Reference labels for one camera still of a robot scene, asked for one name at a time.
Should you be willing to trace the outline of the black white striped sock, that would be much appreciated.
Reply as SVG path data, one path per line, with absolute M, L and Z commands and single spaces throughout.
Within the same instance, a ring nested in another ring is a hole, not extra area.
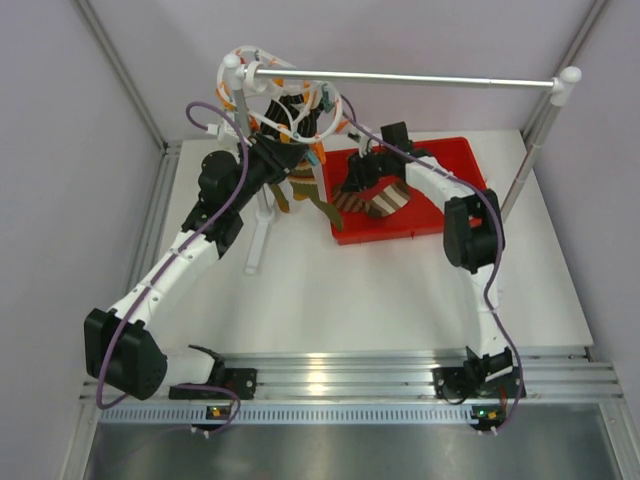
M 269 120 L 271 123 L 284 126 L 286 130 L 297 134 L 296 141 L 300 138 L 306 138 L 310 139 L 312 143 L 316 143 L 319 137 L 318 118 L 322 113 L 323 102 L 320 101 L 307 113 L 303 113 L 304 105 L 303 102 L 298 102 L 299 99 L 300 96 L 285 95 L 279 100 L 271 100 L 264 114 L 264 120 L 259 122 L 260 132 L 275 140 L 280 139 L 283 133 L 268 124 L 267 120 Z

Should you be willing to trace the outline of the brown beige striped sock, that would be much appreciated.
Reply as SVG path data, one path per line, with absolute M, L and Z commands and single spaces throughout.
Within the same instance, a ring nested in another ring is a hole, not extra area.
M 334 206 L 343 213 L 364 213 L 370 218 L 389 217 L 405 206 L 411 200 L 408 186 L 401 180 L 393 181 L 369 200 L 363 199 L 356 193 L 343 192 L 341 185 L 331 190 Z

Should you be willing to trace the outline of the white round clip hanger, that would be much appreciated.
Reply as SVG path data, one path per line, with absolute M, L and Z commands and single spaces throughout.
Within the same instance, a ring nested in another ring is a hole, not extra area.
M 223 109 L 238 120 L 256 122 L 278 140 L 314 145 L 341 132 L 347 125 L 344 101 L 336 87 L 326 81 L 260 79 L 261 69 L 291 69 L 292 64 L 255 46 L 238 47 L 225 55 L 216 77 L 216 95 Z M 260 114 L 250 108 L 238 111 L 235 92 L 246 99 L 269 101 Z

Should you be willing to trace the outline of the olive green striped sock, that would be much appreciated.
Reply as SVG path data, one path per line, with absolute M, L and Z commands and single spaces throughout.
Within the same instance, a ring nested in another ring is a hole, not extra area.
M 274 195 L 276 204 L 282 213 L 291 211 L 291 202 L 294 200 L 294 192 L 291 183 L 284 180 L 279 184 L 271 185 L 270 189 Z

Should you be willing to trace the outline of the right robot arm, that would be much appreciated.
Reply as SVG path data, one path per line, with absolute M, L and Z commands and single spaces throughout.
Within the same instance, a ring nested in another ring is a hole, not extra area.
M 350 123 L 361 146 L 348 160 L 344 190 L 361 192 L 394 176 L 444 216 L 444 253 L 465 287 L 472 333 L 463 378 L 443 385 L 441 395 L 451 393 L 462 403 L 496 390 L 504 405 L 516 406 L 525 394 L 524 378 L 521 355 L 499 318 L 496 281 L 506 240 L 496 193 L 459 178 L 433 154 L 417 149 L 402 122 L 383 127 L 379 136 Z

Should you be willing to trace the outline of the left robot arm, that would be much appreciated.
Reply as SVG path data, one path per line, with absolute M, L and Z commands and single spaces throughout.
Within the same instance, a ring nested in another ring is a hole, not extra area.
M 163 386 L 191 384 L 205 397 L 223 391 L 218 354 L 196 345 L 163 350 L 153 333 L 175 320 L 181 298 L 230 249 L 243 227 L 242 209 L 263 186 L 285 180 L 308 150 L 255 133 L 235 152 L 216 150 L 202 160 L 197 201 L 168 251 L 125 297 L 87 315 L 89 376 L 138 400 Z

